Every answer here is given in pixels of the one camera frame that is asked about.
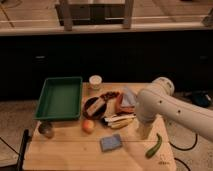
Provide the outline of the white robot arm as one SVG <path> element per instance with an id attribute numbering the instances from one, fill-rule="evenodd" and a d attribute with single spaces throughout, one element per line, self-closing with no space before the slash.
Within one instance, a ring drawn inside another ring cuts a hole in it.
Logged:
<path id="1" fill-rule="evenodd" d="M 213 142 L 213 110 L 173 97 L 175 87 L 166 77 L 158 77 L 137 94 L 135 113 L 142 124 L 151 124 L 156 115 L 166 116 Z"/>

